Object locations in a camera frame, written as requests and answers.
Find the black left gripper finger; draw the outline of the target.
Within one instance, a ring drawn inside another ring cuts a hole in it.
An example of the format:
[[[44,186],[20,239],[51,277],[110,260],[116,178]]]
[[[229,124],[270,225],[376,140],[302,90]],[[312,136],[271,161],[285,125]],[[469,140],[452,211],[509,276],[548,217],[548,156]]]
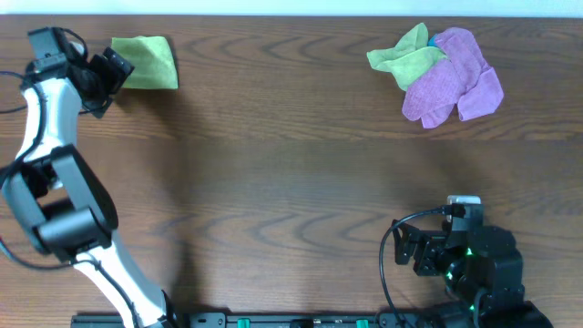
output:
[[[88,104],[88,112],[95,118],[103,118],[112,103],[112,97],[105,97],[102,101],[92,101]]]
[[[135,67],[111,47],[102,54],[104,62],[103,79],[108,94],[117,94]]]

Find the light green microfiber cloth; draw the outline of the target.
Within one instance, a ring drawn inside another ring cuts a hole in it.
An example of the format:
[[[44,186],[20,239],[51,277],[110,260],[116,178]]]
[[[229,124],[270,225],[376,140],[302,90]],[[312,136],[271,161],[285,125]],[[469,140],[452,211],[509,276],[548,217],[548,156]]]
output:
[[[113,37],[111,48],[134,66],[134,70],[123,84],[123,88],[179,88],[174,56],[166,37]]]

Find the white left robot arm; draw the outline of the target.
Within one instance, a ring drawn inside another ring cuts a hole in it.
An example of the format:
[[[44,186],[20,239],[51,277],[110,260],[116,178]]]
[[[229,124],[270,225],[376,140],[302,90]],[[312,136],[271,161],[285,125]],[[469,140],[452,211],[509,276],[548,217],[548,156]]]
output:
[[[107,48],[88,58],[73,45],[39,46],[21,75],[26,132],[1,188],[32,246],[52,255],[52,270],[84,274],[125,327],[175,327],[163,289],[132,259],[118,232],[114,202],[77,150],[82,112],[99,115],[133,70]]]

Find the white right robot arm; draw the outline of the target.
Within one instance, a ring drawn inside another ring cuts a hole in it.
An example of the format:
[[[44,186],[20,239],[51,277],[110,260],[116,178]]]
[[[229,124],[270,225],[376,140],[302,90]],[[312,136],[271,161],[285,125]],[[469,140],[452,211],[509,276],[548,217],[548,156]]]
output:
[[[457,301],[399,321],[404,327],[550,327],[525,299],[524,262],[510,231],[481,219],[452,218],[440,231],[404,223],[393,231],[395,262],[418,276],[442,276]]]

